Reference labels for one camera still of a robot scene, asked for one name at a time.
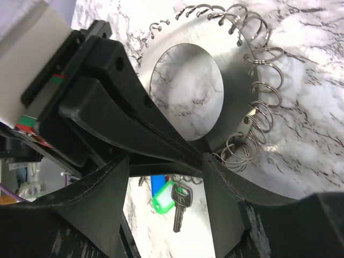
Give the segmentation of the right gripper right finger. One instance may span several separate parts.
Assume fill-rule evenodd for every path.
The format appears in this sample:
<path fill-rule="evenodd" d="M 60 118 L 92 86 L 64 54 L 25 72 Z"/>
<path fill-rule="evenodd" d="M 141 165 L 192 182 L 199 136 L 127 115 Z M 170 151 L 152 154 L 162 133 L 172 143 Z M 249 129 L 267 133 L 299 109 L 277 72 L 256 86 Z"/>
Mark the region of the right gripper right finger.
<path fill-rule="evenodd" d="M 284 197 L 210 154 L 203 180 L 216 257 L 343 257 L 343 193 Z"/>

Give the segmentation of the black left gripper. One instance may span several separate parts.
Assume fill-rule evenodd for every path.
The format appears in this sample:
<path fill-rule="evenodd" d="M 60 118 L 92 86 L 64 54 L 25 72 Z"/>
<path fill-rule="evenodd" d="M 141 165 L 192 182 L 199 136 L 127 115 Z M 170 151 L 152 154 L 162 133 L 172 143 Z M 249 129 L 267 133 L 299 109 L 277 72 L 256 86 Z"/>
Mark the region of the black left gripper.
<path fill-rule="evenodd" d="M 126 162 L 126 151 L 202 169 L 202 154 L 148 96 L 110 24 L 74 30 L 21 95 L 26 107 L 14 128 L 1 125 L 1 158 L 43 156 L 87 176 Z"/>

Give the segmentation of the silver key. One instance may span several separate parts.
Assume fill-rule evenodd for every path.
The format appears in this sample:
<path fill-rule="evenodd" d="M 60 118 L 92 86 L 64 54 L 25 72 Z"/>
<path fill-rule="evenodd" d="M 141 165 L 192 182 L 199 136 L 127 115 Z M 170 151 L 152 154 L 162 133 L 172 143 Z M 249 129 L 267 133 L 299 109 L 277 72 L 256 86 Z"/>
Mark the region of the silver key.
<path fill-rule="evenodd" d="M 192 190 L 182 184 L 175 183 L 171 191 L 171 198 L 175 203 L 175 217 L 173 231 L 180 232 L 185 209 L 192 204 Z"/>

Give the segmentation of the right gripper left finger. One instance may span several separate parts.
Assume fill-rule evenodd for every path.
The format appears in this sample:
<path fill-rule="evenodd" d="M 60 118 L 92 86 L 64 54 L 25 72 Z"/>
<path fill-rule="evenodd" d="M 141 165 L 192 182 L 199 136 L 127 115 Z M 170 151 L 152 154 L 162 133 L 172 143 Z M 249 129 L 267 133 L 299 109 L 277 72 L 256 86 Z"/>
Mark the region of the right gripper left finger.
<path fill-rule="evenodd" d="M 129 172 L 121 156 L 33 202 L 1 206 L 1 257 L 115 257 Z"/>

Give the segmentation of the green key tag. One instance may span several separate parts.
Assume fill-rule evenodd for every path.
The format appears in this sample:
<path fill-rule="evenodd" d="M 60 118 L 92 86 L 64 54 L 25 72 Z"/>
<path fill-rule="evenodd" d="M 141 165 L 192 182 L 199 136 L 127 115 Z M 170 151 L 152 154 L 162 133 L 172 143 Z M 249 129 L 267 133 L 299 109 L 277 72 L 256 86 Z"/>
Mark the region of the green key tag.
<path fill-rule="evenodd" d="M 158 214 L 166 214 L 175 202 L 171 197 L 175 182 L 168 181 L 152 198 L 152 205 Z"/>

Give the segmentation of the silver disc keyring holder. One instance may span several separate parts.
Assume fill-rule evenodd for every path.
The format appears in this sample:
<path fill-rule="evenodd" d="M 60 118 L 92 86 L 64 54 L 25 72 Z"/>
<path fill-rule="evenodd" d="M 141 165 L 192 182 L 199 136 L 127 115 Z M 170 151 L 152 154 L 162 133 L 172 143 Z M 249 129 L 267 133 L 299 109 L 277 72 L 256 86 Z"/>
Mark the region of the silver disc keyring holder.
<path fill-rule="evenodd" d="M 284 82 L 268 23 L 246 4 L 189 5 L 150 24 L 136 60 L 149 101 L 200 152 L 243 171 L 266 143 Z"/>

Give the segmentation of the blue key tag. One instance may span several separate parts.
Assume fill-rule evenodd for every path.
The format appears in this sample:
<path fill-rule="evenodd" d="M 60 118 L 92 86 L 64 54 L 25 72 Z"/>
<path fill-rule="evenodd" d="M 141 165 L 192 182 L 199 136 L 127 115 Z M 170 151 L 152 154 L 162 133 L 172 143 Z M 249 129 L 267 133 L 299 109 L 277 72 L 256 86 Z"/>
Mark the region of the blue key tag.
<path fill-rule="evenodd" d="M 166 177 L 164 175 L 154 175 L 150 177 L 152 197 L 165 185 Z"/>

